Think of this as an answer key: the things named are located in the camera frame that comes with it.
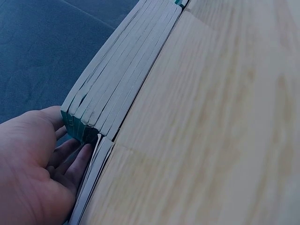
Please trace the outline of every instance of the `light wood surface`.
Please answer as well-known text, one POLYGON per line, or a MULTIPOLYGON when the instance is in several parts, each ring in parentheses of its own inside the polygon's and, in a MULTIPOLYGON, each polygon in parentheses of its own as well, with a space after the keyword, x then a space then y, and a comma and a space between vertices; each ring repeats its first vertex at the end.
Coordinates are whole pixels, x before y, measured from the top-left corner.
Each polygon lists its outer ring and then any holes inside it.
POLYGON ((190 0, 81 224, 299 224, 299 9, 190 0))

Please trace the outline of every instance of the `finger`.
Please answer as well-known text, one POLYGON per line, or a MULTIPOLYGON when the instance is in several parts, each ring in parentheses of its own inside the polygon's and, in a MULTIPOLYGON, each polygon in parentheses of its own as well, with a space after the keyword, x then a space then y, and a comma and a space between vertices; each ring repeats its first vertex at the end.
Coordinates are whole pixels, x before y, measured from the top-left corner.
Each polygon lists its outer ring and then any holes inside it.
POLYGON ((55 168, 58 167, 72 154, 72 152, 76 151, 79 146, 80 142, 76 139, 67 140, 54 150, 54 153, 48 162, 48 166, 52 165, 55 168))
POLYGON ((62 175, 60 172, 58 172, 58 171, 55 172, 53 180, 55 180, 56 182, 59 182, 60 184, 62 184, 66 188, 68 188, 72 192, 73 195, 76 195, 76 192, 77 192, 76 186, 71 181, 69 181, 64 175, 62 175))
POLYGON ((65 177, 74 184, 76 189, 79 187, 80 181, 91 155, 92 146, 90 144, 87 144, 81 149, 74 163, 68 168, 65 173, 65 177))
POLYGON ((54 168, 54 166, 51 165, 51 166, 47 167, 47 171, 49 172, 50 178, 52 179, 54 177, 54 175, 55 175, 55 168, 54 168))
POLYGON ((68 159, 67 161, 65 161, 64 163, 62 163, 61 165, 59 165, 56 170, 59 171, 61 174, 65 174, 66 171, 68 170, 68 168, 74 163, 78 153, 80 152, 80 150, 76 150, 68 159))
POLYGON ((60 106, 51 106, 41 110, 46 118, 52 123, 54 130, 57 131, 64 125, 62 115, 60 112, 60 106))
POLYGON ((67 133, 66 126, 63 126, 63 127, 59 128, 59 129, 55 132, 56 140, 58 141, 59 139, 61 139, 64 135, 66 135, 66 133, 67 133))

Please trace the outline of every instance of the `blue carpet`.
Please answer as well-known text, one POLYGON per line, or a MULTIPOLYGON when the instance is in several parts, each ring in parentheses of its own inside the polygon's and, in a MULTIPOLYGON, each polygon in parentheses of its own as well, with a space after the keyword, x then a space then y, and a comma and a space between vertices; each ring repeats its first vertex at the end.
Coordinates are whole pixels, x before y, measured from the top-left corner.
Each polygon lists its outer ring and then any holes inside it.
POLYGON ((0 0, 0 123, 61 105, 112 32, 62 0, 0 0))
POLYGON ((138 0, 65 0, 113 28, 123 21, 138 0))

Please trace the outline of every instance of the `hand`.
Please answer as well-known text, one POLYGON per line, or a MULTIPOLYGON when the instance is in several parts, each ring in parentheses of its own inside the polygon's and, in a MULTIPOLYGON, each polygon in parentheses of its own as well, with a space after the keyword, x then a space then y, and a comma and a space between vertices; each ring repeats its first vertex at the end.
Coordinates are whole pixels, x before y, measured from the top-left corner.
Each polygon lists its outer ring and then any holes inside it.
POLYGON ((61 225, 70 213, 92 147, 66 133, 60 107, 30 111, 0 124, 0 223, 61 225))

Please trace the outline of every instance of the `book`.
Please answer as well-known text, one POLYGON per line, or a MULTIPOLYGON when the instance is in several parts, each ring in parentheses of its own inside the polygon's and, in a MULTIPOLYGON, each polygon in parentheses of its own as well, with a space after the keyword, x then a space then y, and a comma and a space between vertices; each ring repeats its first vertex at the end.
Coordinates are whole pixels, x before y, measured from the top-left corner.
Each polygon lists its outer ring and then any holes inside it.
POLYGON ((182 12, 169 0, 140 0, 83 71, 61 106, 67 132, 95 144, 69 224, 80 223, 116 136, 182 12))
POLYGON ((299 224, 299 7, 190 0, 81 224, 299 224))

